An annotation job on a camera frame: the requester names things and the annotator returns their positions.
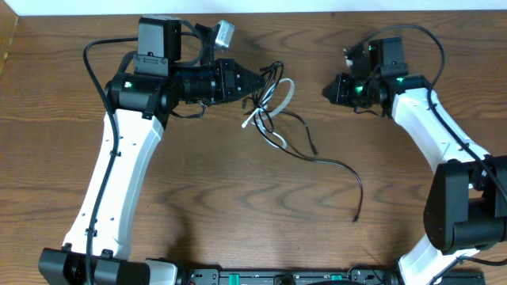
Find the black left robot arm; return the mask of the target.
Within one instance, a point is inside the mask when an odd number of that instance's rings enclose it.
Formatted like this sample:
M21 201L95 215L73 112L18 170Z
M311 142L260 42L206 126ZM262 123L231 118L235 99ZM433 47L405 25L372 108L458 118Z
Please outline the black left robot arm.
M180 103L202 107L239 101L264 80L215 53L230 46L234 26L144 16L114 77L97 91L104 131L86 197L60 249L44 249L38 268L50 284L185 284L175 263L129 259L132 227L147 167Z

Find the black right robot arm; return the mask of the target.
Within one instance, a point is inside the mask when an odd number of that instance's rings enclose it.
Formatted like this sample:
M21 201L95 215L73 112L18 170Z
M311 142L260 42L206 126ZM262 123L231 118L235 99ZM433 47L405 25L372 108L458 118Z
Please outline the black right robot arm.
M402 40L360 43L344 51L350 71L340 73L323 95L361 114L382 109L404 129L433 171L426 200L425 233L384 284L470 284L452 268L506 240L506 158L475 143L441 105L433 84L410 74Z

